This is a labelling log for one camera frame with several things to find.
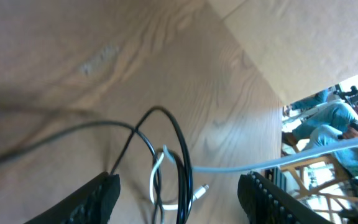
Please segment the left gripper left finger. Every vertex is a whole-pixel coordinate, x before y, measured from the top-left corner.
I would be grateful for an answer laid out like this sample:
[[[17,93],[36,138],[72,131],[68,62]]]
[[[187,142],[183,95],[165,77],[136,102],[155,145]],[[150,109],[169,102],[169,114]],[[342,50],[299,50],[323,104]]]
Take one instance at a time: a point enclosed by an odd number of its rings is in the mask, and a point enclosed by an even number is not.
[[[107,224],[120,192],[119,175],[102,172],[26,224]]]

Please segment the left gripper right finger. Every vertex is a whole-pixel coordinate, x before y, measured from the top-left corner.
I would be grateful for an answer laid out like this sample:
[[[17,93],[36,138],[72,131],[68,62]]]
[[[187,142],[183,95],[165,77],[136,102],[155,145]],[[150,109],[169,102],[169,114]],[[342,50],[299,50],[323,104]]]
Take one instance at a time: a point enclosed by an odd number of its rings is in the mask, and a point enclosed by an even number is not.
[[[237,196],[253,224],[330,224],[257,172],[239,177]]]

